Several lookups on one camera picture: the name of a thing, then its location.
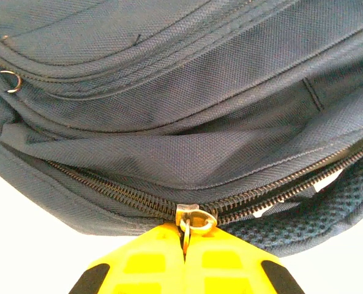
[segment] white background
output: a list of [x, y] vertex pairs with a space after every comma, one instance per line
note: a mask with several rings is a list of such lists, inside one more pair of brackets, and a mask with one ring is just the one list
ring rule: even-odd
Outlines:
[[[77, 233], [0, 178], [0, 293], [68, 293], [90, 262], [131, 239]], [[363, 220], [282, 262], [306, 294], [363, 293]]]

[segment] metal ring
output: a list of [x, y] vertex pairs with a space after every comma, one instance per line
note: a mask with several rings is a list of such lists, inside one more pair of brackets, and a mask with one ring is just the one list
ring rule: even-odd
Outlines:
[[180, 221], [180, 228], [181, 228], [181, 230], [183, 232], [185, 232], [185, 230], [187, 229], [187, 227], [189, 227], [189, 229], [191, 230], [191, 232], [197, 233], [199, 235], [205, 235], [205, 234], [207, 234], [215, 226], [216, 226], [216, 224], [215, 224], [215, 222], [212, 219], [206, 219], [206, 223], [202, 227], [193, 227], [193, 226], [191, 226], [189, 224], [187, 225], [184, 219], [181, 219], [181, 221]]
[[14, 75], [18, 79], [18, 83], [17, 83], [16, 87], [13, 88], [13, 89], [7, 90], [7, 93], [13, 94], [13, 93], [18, 92], [21, 89], [22, 79], [21, 79], [21, 77], [19, 75], [17, 75], [15, 72], [12, 72], [12, 71], [9, 71], [9, 70], [1, 70], [0, 73], [1, 74], [11, 74], [11, 75]]

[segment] zipper slider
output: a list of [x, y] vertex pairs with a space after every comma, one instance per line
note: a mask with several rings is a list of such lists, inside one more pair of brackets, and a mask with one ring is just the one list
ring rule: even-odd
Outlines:
[[217, 226], [217, 219], [208, 212], [199, 209], [197, 204], [178, 204], [176, 225], [184, 232], [182, 251], [187, 253], [191, 234], [205, 235]]

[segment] black rubber corner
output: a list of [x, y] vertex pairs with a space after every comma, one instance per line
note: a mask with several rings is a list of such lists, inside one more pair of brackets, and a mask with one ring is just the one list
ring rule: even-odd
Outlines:
[[263, 260], [261, 267], [278, 294], [305, 294], [289, 271], [282, 265]]
[[98, 294], [109, 269], [110, 265], [106, 263], [88, 269], [72, 287], [69, 294]]

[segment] zipper track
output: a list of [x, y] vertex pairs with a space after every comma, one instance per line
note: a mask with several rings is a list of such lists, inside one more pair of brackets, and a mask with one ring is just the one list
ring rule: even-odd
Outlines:
[[150, 216], [174, 221], [177, 208], [177, 203], [175, 202], [136, 189], [116, 185], [89, 171], [70, 168], [52, 161], [47, 161], [47, 163], [104, 196], [129, 205]]
[[[327, 156], [324, 159], [321, 159], [318, 162], [315, 162], [314, 164], [309, 165], [308, 167], [305, 167], [302, 170], [299, 170], [289, 176], [274, 181], [273, 183], [221, 200], [201, 204], [200, 208], [213, 215], [218, 216], [219, 225], [237, 221], [238, 219], [253, 214], [259, 210], [265, 209], [268, 206], [272, 206], [278, 202], [283, 202], [291, 197], [294, 197], [303, 190], [312, 187], [318, 181], [327, 178], [328, 176], [341, 169], [349, 167], [363, 157], [362, 145], [358, 149], [358, 151], [352, 153], [352, 155], [349, 155], [344, 159], [339, 160], [338, 162], [332, 164], [330, 167], [319, 172], [317, 175], [311, 177], [310, 179], [307, 179], [284, 192], [279, 192], [277, 195], [269, 197], [259, 203], [248, 205], [253, 200], [257, 200], [258, 197], [262, 197], [265, 194], [279, 187], [282, 187], [285, 184], [288, 184], [289, 182], [300, 178], [301, 176], [306, 175], [308, 172], [322, 167], [327, 161], [338, 156], [345, 150], [347, 150], [347, 148], [341, 149], [340, 151], [337, 151], [330, 156]], [[50, 164], [52, 167], [58, 169], [59, 171], [63, 172], [67, 176], [71, 177], [72, 179], [84, 184], [85, 186], [90, 187], [91, 189], [104, 196], [115, 199], [125, 205], [129, 205], [152, 217], [160, 217], [162, 219], [172, 222], [175, 220], [177, 208], [176, 202], [172, 202], [156, 195], [142, 192], [137, 189], [132, 189], [123, 185], [115, 184], [91, 171], [82, 170], [80, 168], [67, 167], [63, 164], [58, 164], [51, 161], [47, 161], [47, 163]]]

